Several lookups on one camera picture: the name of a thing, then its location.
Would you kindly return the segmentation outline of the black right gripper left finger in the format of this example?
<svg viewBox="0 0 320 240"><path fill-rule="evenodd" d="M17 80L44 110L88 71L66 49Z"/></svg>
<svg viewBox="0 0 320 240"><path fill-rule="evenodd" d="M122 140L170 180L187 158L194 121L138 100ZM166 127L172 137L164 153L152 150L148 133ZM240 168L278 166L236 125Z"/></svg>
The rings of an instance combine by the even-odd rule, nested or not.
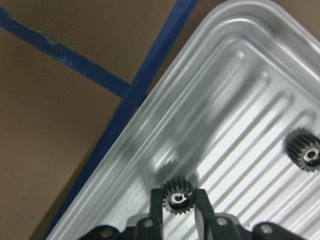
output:
<svg viewBox="0 0 320 240"><path fill-rule="evenodd" d="M150 196L151 239L163 239L163 190L153 188Z"/></svg>

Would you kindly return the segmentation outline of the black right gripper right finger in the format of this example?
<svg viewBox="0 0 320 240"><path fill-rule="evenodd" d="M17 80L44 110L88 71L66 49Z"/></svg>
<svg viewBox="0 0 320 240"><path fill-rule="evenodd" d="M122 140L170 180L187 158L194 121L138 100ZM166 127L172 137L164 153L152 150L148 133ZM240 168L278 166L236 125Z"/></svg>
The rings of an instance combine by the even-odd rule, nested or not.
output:
<svg viewBox="0 0 320 240"><path fill-rule="evenodd" d="M211 221L215 217L209 197L204 189L194 190L194 219L199 240L212 240Z"/></svg>

